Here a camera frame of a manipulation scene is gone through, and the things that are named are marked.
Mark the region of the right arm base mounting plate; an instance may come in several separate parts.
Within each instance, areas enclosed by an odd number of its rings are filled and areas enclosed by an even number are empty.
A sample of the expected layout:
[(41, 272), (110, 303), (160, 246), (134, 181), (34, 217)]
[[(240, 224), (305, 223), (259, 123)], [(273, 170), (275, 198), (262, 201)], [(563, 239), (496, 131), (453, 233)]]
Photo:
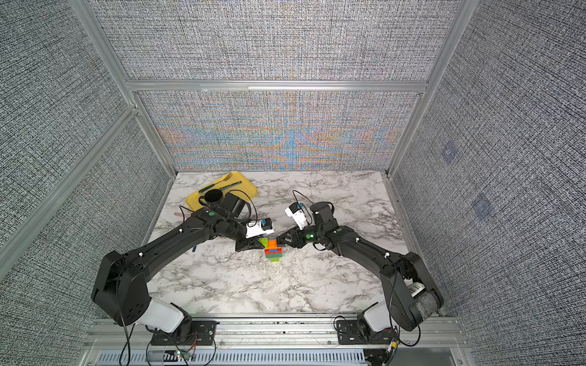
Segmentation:
[(338, 343), (343, 346), (389, 345), (395, 340), (390, 329), (371, 332), (358, 320), (337, 317), (333, 321)]

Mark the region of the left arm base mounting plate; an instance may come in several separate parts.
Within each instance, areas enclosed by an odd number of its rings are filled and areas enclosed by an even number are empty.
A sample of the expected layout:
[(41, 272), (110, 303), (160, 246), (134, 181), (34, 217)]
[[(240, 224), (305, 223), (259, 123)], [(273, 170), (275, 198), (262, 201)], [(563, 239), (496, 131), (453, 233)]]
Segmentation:
[(183, 322), (174, 332), (152, 332), (151, 346), (213, 346), (218, 323), (213, 320)]

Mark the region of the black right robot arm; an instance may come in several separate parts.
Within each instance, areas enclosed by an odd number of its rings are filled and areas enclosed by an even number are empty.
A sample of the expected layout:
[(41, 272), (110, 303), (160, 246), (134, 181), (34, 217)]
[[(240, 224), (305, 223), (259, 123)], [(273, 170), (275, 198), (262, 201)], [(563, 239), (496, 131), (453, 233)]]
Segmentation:
[(285, 209), (296, 226), (281, 234), (277, 243), (300, 249), (320, 244), (337, 256), (350, 259), (374, 274), (382, 284), (385, 300), (357, 317), (363, 334), (395, 327), (413, 331), (444, 305), (444, 298), (418, 254), (396, 253), (362, 238), (354, 229), (338, 224), (334, 206), (321, 201), (306, 208), (291, 204)]

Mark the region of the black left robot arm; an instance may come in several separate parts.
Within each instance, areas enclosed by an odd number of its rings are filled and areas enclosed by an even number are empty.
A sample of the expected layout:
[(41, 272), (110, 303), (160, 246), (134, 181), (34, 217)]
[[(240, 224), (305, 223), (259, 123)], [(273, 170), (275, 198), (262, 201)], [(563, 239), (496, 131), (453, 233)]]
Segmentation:
[(215, 189), (207, 193), (202, 208), (178, 227), (145, 246), (105, 255), (92, 301), (119, 326), (141, 324), (185, 341), (193, 334), (192, 317), (181, 307), (152, 297), (147, 284), (189, 249), (217, 237), (233, 240), (238, 251), (262, 249), (258, 239), (247, 236), (250, 219), (240, 217), (243, 209), (250, 208), (249, 201), (232, 192)]

